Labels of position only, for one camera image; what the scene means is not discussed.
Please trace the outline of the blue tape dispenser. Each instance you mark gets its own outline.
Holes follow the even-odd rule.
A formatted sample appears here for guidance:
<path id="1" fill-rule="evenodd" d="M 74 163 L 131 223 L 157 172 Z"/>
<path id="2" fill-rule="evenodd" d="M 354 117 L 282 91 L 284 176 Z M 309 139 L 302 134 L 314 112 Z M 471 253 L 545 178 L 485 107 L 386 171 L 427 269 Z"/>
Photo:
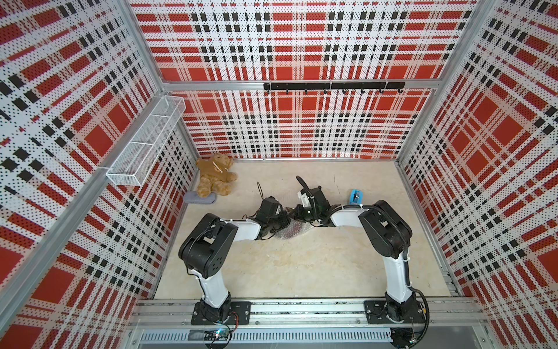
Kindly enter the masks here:
<path id="1" fill-rule="evenodd" d="M 361 205 L 363 202 L 363 192 L 361 190 L 353 189 L 350 194 L 349 203 L 351 205 Z"/>

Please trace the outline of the black wall hook rail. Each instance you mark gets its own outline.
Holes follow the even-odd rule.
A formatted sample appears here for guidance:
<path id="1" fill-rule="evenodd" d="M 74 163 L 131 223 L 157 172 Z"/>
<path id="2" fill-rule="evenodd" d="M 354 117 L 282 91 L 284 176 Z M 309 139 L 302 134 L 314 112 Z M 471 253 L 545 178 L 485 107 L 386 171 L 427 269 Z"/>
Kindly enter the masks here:
<path id="1" fill-rule="evenodd" d="M 372 82 L 298 82 L 298 83 L 264 83 L 264 91 L 330 91 L 330 90 L 396 90 L 405 88 L 404 81 L 372 81 Z"/>

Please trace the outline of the brown teddy bear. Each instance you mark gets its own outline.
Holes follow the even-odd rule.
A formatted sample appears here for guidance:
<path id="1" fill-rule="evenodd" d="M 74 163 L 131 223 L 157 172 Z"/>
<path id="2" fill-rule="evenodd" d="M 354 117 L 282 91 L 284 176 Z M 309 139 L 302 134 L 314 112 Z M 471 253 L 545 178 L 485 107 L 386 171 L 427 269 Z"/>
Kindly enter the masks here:
<path id="1" fill-rule="evenodd" d="M 215 193 L 218 196 L 228 196 L 232 192 L 233 183 L 238 179 L 231 171 L 234 161 L 225 154 L 214 154 L 209 159 L 199 158 L 196 167 L 200 171 L 200 179 L 196 193 L 206 198 Z"/>

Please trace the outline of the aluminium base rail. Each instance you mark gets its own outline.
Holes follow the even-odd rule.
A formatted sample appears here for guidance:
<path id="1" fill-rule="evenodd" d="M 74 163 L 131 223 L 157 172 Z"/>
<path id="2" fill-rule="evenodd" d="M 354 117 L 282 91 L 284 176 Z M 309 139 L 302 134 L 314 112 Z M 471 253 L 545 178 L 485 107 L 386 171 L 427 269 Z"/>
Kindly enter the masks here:
<path id="1" fill-rule="evenodd" d="M 471 298 L 430 298 L 402 322 L 379 298 L 245 299 L 226 324 L 207 321 L 194 300 L 142 301 L 124 348 L 495 348 L 488 320 Z"/>

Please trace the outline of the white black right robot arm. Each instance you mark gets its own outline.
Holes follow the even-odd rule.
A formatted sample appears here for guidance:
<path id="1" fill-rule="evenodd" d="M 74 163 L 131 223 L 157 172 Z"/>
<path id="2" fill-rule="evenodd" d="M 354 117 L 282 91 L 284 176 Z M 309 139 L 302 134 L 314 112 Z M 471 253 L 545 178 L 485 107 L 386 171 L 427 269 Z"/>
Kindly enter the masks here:
<path id="1" fill-rule="evenodd" d="M 301 204 L 292 212 L 293 219 L 316 223 L 320 228 L 362 228 L 375 251 L 383 257 L 387 299 L 404 304 L 413 296 L 408 266 L 413 232 L 388 202 L 331 205 L 320 186 L 309 188 L 305 183 L 298 197 Z"/>

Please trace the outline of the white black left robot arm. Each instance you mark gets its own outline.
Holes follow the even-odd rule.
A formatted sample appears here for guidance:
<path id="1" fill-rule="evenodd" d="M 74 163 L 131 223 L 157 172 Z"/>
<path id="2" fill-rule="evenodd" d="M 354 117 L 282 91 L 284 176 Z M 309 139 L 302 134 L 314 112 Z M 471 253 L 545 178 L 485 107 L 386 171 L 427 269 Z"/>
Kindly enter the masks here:
<path id="1" fill-rule="evenodd" d="M 202 302 L 220 309 L 229 301 L 230 292 L 221 269 L 235 242 L 270 238 L 287 228 L 289 222 L 288 211 L 273 196 L 263 199 L 253 215 L 242 219 L 226 220 L 205 214 L 178 251 L 187 272 L 198 279 Z"/>

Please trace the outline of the grey striped sock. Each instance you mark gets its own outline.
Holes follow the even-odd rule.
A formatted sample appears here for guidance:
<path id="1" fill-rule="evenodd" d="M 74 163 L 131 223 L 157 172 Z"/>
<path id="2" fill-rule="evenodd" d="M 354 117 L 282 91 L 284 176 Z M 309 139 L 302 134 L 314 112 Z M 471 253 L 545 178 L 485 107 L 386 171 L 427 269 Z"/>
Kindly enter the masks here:
<path id="1" fill-rule="evenodd" d="M 183 201 L 186 204 L 213 204 L 216 200 L 216 193 L 210 193 L 206 197 L 201 197 L 195 190 L 189 191 L 183 196 Z"/>

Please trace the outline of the clear bubble wrap sheet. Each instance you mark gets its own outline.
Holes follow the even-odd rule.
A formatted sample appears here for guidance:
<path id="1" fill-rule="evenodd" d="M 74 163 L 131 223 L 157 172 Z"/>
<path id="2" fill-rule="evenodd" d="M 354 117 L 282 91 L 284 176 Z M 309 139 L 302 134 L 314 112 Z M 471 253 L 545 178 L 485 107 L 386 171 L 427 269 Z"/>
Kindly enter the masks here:
<path id="1" fill-rule="evenodd" d="M 274 237 L 281 240 L 296 238 L 312 230 L 314 226 L 309 222 L 291 220 L 289 225 L 277 232 Z"/>

